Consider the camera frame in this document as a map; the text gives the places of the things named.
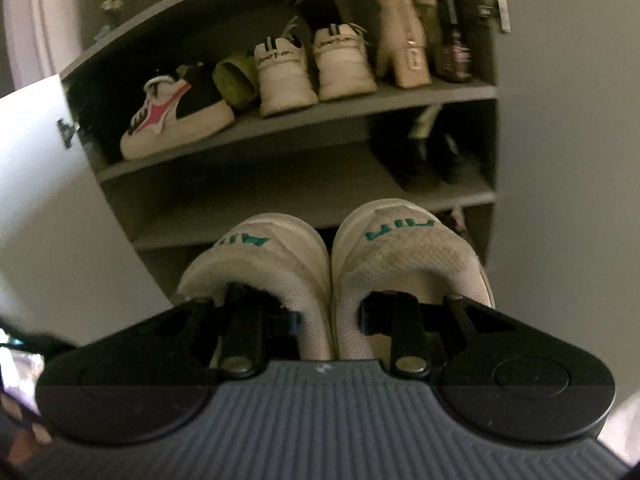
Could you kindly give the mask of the white cabinet door right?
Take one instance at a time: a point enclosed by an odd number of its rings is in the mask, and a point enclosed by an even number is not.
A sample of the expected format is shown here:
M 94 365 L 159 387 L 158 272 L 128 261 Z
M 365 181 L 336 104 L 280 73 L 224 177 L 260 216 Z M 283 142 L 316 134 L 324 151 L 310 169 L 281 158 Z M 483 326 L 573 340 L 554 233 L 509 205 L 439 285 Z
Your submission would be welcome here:
M 498 308 L 639 387 L 639 0 L 508 0 L 495 40 Z

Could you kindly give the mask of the white cabinet door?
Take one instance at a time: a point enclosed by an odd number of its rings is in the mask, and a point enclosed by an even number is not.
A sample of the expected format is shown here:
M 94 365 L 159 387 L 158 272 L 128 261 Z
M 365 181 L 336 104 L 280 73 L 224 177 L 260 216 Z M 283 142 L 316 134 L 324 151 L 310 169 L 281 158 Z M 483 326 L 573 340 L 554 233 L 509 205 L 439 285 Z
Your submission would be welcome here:
M 508 0 L 495 40 L 498 308 L 639 387 L 639 0 Z
M 70 119 L 58 76 L 1 100 L 1 319 L 74 342 L 111 335 L 171 304 L 134 252 Z

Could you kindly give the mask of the white cabinet door left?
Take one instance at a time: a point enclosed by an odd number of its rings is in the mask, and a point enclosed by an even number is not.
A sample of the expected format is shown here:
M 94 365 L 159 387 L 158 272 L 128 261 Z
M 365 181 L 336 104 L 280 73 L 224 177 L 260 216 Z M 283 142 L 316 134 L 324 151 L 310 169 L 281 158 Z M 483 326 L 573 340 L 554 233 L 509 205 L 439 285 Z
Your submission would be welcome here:
M 1 100 L 1 319 L 74 342 L 111 335 L 171 304 L 134 252 L 70 119 L 58 76 Z

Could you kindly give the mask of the pink white sneaker on shelf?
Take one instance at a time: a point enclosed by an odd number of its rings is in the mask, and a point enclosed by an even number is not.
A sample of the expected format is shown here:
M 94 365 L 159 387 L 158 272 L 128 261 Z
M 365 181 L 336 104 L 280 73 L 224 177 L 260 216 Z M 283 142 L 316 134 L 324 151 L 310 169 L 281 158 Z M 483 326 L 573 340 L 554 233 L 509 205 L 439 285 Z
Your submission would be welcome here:
M 204 65 L 188 66 L 173 77 L 156 76 L 143 87 L 145 99 L 120 139 L 126 160 L 160 154 L 205 140 L 235 122 Z

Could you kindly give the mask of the grey shoe cabinet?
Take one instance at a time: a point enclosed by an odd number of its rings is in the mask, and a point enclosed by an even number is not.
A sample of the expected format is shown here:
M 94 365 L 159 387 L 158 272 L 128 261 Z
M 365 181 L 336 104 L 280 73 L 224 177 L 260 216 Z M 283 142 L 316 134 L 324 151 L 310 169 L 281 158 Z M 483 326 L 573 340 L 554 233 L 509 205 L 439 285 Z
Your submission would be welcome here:
M 285 0 L 164 0 L 130 18 L 62 71 L 67 104 L 96 180 L 134 251 L 166 295 L 202 250 L 252 214 L 301 218 L 332 240 L 357 206 L 404 198 L 440 214 L 461 208 L 473 247 L 489 252 L 495 190 L 498 88 L 488 0 L 454 0 L 471 78 L 434 76 L 262 118 L 256 104 L 221 132 L 128 162 L 119 151 L 126 118 L 147 76 L 188 61 L 215 63 L 261 44 L 290 18 Z M 375 0 L 337 0 L 378 50 Z M 445 105 L 462 165 L 452 183 L 403 190 L 368 148 L 369 120 L 395 110 Z

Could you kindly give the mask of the green slipper on shelf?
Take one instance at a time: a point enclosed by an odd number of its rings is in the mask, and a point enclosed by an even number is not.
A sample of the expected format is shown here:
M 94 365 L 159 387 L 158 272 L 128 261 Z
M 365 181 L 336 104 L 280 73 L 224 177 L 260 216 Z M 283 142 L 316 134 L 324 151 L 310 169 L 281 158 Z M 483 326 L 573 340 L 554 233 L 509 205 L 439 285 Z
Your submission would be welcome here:
M 224 58 L 214 69 L 213 81 L 229 105 L 234 108 L 250 106 L 259 93 L 254 56 L 237 53 Z

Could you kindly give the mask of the dark bottle on shelf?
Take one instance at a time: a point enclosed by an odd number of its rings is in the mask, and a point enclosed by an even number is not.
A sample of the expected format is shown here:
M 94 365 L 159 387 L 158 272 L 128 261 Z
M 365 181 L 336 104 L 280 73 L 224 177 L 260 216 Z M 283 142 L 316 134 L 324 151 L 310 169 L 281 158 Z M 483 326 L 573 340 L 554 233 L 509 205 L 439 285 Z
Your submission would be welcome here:
M 437 0 L 440 39 L 437 47 L 439 75 L 453 82 L 471 78 L 471 52 L 461 40 L 454 0 Z

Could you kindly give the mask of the beige heeled boot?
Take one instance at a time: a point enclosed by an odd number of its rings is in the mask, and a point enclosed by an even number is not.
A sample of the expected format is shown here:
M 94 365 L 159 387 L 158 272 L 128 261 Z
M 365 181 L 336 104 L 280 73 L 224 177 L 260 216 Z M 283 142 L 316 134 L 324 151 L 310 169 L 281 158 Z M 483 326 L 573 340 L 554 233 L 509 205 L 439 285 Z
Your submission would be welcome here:
M 383 78 L 391 70 L 396 84 L 403 89 L 430 84 L 426 35 L 413 0 L 375 1 L 380 21 L 376 76 Z

